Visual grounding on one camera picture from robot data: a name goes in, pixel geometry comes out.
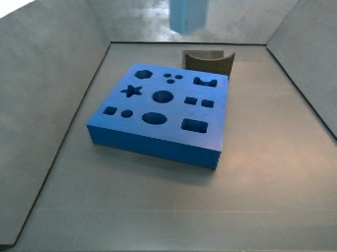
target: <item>square hole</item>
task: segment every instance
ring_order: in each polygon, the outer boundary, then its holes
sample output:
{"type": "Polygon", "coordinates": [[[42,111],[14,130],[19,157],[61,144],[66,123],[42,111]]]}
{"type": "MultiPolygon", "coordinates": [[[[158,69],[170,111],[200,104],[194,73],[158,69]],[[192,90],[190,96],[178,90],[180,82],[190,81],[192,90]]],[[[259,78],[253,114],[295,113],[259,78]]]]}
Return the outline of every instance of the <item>square hole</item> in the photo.
{"type": "Polygon", "coordinates": [[[203,106],[205,107],[215,107],[215,101],[209,99],[203,100],[203,106]]]}
{"type": "Polygon", "coordinates": [[[186,103],[186,104],[196,105],[197,102],[199,102],[199,99],[194,98],[194,97],[186,97],[186,98],[185,98],[185,103],[186,103]]]}

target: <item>circular hole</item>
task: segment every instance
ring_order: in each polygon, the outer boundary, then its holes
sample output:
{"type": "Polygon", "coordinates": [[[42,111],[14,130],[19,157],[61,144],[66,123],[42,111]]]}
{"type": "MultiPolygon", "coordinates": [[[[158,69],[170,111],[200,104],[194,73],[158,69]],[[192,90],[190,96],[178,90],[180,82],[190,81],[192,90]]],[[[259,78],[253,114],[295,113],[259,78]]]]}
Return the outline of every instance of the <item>circular hole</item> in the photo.
{"type": "Polygon", "coordinates": [[[133,111],[132,110],[125,110],[124,112],[122,112],[122,117],[124,118],[130,118],[133,116],[133,111]]]}
{"type": "Polygon", "coordinates": [[[166,123],[168,117],[161,113],[149,112],[142,115],[142,120],[149,124],[160,125],[166,123]]]}
{"type": "Polygon", "coordinates": [[[153,94],[153,100],[160,103],[170,102],[174,99],[174,95],[169,91],[157,91],[153,94]]]}

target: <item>light blue object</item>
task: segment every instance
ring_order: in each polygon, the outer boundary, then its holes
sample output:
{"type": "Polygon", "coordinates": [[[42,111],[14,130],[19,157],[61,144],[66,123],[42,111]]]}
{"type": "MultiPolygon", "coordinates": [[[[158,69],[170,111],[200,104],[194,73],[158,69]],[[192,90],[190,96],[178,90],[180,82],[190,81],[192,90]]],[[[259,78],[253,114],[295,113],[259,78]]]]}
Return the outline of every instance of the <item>light blue object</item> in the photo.
{"type": "Polygon", "coordinates": [[[89,123],[93,142],[217,167],[228,76],[134,64],[89,123]]]}
{"type": "Polygon", "coordinates": [[[209,0],[170,0],[170,29],[180,34],[204,29],[209,0]]]}

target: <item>arch-shaped hole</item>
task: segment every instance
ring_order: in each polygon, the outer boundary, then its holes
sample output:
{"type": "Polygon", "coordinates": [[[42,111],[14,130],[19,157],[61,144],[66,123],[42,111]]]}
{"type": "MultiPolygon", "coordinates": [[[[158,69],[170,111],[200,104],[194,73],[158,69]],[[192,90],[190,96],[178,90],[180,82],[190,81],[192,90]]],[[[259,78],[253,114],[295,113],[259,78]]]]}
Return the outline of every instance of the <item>arch-shaped hole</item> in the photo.
{"type": "Polygon", "coordinates": [[[170,102],[174,99],[174,95],[169,91],[157,91],[153,94],[153,100],[160,103],[170,102]]]}
{"type": "Polygon", "coordinates": [[[205,82],[205,81],[203,81],[203,79],[200,77],[197,77],[194,80],[194,84],[215,88],[217,85],[217,80],[212,80],[209,82],[205,82]]]}
{"type": "Polygon", "coordinates": [[[133,111],[130,109],[125,110],[122,112],[122,117],[124,118],[130,118],[133,116],[133,111]]]}
{"type": "Polygon", "coordinates": [[[168,117],[161,113],[149,112],[142,115],[142,120],[149,124],[161,125],[166,123],[168,117]]]}

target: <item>oval hole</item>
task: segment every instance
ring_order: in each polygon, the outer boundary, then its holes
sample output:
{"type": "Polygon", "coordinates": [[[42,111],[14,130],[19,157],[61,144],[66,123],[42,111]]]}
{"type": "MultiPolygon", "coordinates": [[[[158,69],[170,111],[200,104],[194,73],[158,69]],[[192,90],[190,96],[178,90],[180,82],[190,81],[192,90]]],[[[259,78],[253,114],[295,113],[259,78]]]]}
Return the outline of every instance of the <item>oval hole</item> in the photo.
{"type": "Polygon", "coordinates": [[[149,124],[160,125],[166,123],[168,117],[161,113],[149,112],[142,115],[142,120],[149,124]]]}

